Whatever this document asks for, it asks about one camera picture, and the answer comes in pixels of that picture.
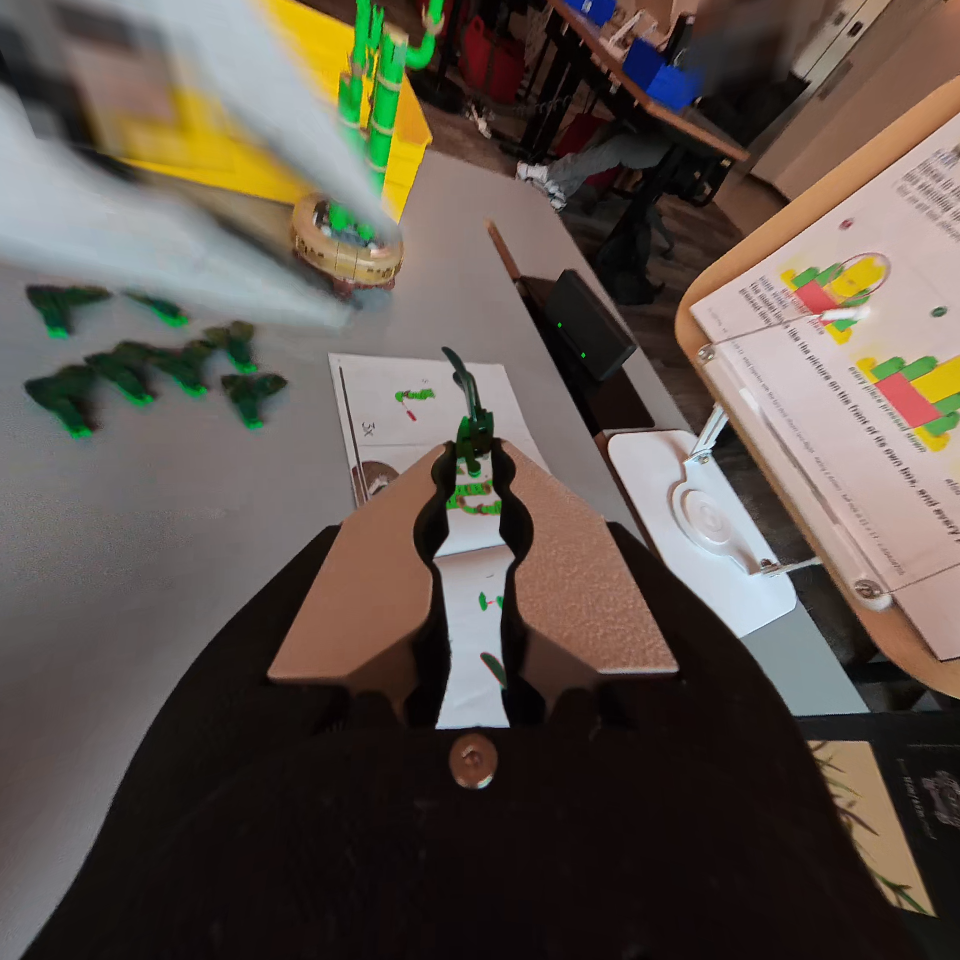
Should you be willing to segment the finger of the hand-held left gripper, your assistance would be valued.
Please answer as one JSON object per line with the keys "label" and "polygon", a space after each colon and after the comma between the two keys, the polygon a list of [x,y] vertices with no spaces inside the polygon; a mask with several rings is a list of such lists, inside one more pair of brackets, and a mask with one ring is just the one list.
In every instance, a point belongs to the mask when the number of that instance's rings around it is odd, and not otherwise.
{"label": "finger of the hand-held left gripper", "polygon": [[351,308],[167,191],[37,137],[1,95],[2,261],[236,319],[342,330]]}
{"label": "finger of the hand-held left gripper", "polygon": [[174,2],[173,29],[189,40],[226,110],[266,150],[377,234],[396,233],[336,111],[258,2]]}

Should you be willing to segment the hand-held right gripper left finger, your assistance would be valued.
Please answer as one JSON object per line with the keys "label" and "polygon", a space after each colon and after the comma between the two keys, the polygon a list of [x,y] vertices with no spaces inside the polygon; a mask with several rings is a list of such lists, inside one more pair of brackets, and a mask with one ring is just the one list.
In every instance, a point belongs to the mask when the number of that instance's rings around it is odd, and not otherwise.
{"label": "hand-held right gripper left finger", "polygon": [[428,451],[340,525],[267,672],[276,685],[382,694],[437,725],[450,678],[439,570],[454,444]]}

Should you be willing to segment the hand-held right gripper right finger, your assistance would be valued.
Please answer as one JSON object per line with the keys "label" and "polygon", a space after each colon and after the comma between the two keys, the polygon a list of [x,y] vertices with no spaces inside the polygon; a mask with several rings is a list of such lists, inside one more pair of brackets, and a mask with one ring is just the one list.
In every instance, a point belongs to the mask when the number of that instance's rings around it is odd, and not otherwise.
{"label": "hand-held right gripper right finger", "polygon": [[503,588],[501,698],[511,727],[571,690],[674,679],[678,663],[608,522],[515,444],[495,441]]}

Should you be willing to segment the green lego bamboo model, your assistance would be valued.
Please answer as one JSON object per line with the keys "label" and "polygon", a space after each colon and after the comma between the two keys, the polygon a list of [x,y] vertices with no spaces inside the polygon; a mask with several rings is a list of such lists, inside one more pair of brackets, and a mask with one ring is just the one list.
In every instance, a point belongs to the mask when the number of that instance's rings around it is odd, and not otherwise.
{"label": "green lego bamboo model", "polygon": [[[338,120],[378,199],[382,199],[403,82],[410,71],[429,65],[445,26],[443,1],[422,11],[424,37],[410,46],[409,34],[385,21],[375,2],[355,6],[353,42],[339,79]],[[394,288],[402,269],[401,240],[388,241],[339,201],[317,193],[302,198],[291,220],[293,252],[326,277],[347,298],[357,290]]]}

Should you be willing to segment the dark green lego leaf assembly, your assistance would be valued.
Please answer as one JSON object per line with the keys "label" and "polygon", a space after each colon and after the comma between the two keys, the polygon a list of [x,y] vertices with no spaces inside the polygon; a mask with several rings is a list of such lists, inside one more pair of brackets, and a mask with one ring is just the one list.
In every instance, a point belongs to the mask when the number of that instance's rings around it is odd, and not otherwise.
{"label": "dark green lego leaf assembly", "polygon": [[443,346],[443,355],[451,363],[453,380],[464,394],[466,416],[461,420],[455,439],[458,460],[462,460],[470,478],[482,472],[480,457],[490,454],[495,438],[495,417],[481,401],[474,375],[467,369],[461,357],[451,348]]}

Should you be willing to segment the scattered group of lego leaves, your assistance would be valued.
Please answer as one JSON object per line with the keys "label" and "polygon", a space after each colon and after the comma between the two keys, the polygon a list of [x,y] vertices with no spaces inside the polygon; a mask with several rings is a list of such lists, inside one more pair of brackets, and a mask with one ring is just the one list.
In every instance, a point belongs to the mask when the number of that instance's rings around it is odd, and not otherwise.
{"label": "scattered group of lego leaves", "polygon": [[[75,314],[109,301],[113,292],[92,285],[30,284],[27,303],[54,340],[69,339],[75,332]],[[190,319],[174,301],[138,291],[123,296],[172,329],[185,329]],[[73,439],[90,438],[99,427],[93,413],[93,395],[101,384],[114,389],[137,408],[156,401],[151,374],[162,374],[186,396],[205,397],[209,392],[207,367],[218,354],[233,372],[220,377],[228,404],[246,429],[263,426],[265,404],[284,392],[289,381],[276,372],[260,369],[255,359],[257,329],[244,320],[205,328],[198,337],[173,346],[126,340],[84,356],[78,363],[61,366],[24,382],[23,391],[50,414]]]}

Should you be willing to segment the white lego instruction booklet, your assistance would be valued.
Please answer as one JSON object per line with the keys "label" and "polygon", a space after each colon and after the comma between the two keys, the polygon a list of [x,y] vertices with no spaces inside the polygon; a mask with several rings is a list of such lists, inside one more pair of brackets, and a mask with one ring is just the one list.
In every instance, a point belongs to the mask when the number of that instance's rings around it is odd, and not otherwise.
{"label": "white lego instruction booklet", "polygon": [[[455,441],[467,401],[448,361],[329,355],[355,503],[386,490],[428,450]],[[501,499],[488,455],[456,467],[448,535],[435,564],[450,643],[438,728],[506,728],[501,698],[501,610],[512,560],[499,534]]]}

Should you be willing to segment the black lego bamboo box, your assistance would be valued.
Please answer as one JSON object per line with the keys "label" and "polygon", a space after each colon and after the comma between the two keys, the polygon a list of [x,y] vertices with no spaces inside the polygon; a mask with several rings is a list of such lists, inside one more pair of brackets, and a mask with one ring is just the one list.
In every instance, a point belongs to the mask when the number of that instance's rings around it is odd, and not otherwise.
{"label": "black lego bamboo box", "polygon": [[921,958],[958,958],[958,720],[893,712],[798,725],[852,846]]}

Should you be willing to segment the yellow plastic bin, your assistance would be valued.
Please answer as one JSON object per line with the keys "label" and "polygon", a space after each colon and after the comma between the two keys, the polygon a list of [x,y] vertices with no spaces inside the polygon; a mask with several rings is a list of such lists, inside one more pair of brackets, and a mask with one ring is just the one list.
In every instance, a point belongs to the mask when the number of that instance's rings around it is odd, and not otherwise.
{"label": "yellow plastic bin", "polygon": [[[293,51],[320,99],[335,106],[340,76],[354,49],[354,27],[299,2],[259,6],[276,36]],[[174,90],[184,114],[178,125],[127,119],[118,159],[143,171],[292,206],[310,186],[234,124],[221,102],[194,89]],[[408,79],[394,118],[382,204],[399,220],[432,140]]]}

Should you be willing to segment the white board stand base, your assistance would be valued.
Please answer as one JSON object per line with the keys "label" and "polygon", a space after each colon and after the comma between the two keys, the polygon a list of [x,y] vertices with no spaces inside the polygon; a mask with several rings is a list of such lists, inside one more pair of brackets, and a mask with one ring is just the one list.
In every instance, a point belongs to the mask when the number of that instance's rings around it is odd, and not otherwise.
{"label": "white board stand base", "polygon": [[606,457],[655,552],[738,638],[791,613],[797,594],[713,450],[690,431],[612,433]]}

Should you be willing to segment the red bag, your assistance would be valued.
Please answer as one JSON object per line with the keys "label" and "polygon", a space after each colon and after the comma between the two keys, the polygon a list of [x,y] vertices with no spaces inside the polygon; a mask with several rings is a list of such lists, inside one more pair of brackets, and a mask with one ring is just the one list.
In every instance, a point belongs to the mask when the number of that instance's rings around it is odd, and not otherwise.
{"label": "red bag", "polygon": [[525,73],[525,44],[489,30],[477,14],[463,29],[458,68],[466,86],[497,105],[512,105]]}

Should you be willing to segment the black power brick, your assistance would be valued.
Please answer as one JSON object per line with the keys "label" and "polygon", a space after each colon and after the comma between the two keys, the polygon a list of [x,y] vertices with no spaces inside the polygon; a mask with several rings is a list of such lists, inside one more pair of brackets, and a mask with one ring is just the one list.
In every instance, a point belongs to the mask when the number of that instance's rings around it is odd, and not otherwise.
{"label": "black power brick", "polygon": [[549,327],[597,383],[618,374],[638,345],[626,326],[573,269],[564,270],[543,306]]}

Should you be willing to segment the laminated instruction sheet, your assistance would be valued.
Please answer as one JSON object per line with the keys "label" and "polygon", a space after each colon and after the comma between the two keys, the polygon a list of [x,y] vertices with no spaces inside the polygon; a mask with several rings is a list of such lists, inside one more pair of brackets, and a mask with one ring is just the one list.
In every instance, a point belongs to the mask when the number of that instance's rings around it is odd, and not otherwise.
{"label": "laminated instruction sheet", "polygon": [[691,306],[711,379],[802,472],[850,555],[958,659],[959,229],[954,116]]}

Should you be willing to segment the wooden display board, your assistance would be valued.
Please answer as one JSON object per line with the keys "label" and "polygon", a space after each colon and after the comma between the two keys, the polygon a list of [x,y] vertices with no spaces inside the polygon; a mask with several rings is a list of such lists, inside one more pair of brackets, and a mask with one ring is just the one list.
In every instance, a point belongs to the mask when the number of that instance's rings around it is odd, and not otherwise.
{"label": "wooden display board", "polygon": [[708,359],[711,338],[692,314],[692,306],[725,283],[755,267],[819,218],[830,213],[870,180],[898,162],[959,111],[959,78],[940,85],[905,114],[884,128],[796,200],[775,213],[737,246],[704,270],[690,285],[678,306],[675,335],[687,360],[736,432],[750,459],[763,474],[776,500],[786,510],[814,556],[822,561],[846,606],[857,616],[874,645],[888,661],[931,691],[958,701],[958,661],[942,662],[898,609],[870,608],[857,594],[837,562],[840,543],[830,544],[827,515],[810,487],[773,439],[760,440],[761,420],[750,410],[730,379],[715,373]]}

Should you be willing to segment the wooden workbench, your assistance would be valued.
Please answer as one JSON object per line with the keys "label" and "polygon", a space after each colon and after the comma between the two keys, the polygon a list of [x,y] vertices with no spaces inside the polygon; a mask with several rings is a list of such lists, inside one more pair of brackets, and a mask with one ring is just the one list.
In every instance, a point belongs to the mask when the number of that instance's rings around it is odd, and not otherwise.
{"label": "wooden workbench", "polygon": [[622,70],[603,47],[599,30],[565,2],[548,2],[548,39],[563,56],[579,82],[587,85],[612,115],[641,129],[653,124],[666,128],[669,137],[700,148],[731,163],[747,162],[749,151],[714,126],[693,107],[675,111],[652,99]]}

